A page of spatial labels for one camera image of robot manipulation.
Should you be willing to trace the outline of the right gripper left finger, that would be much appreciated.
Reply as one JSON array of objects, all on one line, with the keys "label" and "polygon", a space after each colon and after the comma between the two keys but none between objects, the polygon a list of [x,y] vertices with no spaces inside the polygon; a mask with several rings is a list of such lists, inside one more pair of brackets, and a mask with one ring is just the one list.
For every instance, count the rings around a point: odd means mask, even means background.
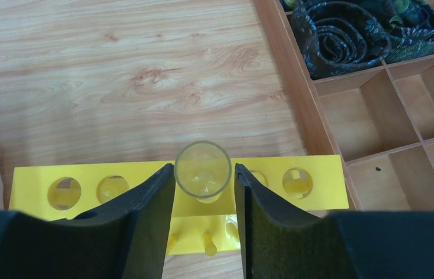
[{"label": "right gripper left finger", "polygon": [[174,166],[73,219],[0,210],[0,278],[160,278]]}]

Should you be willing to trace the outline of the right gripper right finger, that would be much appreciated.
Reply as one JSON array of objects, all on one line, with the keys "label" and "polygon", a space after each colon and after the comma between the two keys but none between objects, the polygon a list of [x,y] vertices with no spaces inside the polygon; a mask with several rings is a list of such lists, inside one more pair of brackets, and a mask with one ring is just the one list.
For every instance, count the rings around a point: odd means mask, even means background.
[{"label": "right gripper right finger", "polygon": [[235,165],[245,278],[434,278],[434,212],[294,206]]}]

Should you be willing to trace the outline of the large glass test tube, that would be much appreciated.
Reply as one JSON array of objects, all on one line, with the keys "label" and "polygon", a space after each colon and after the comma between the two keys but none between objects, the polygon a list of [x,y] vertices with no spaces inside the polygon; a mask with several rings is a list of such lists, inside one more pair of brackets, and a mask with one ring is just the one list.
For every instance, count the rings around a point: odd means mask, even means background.
[{"label": "large glass test tube", "polygon": [[201,203],[219,199],[232,174],[226,151],[211,141],[195,141],[185,146],[174,163],[174,176],[179,187]]}]

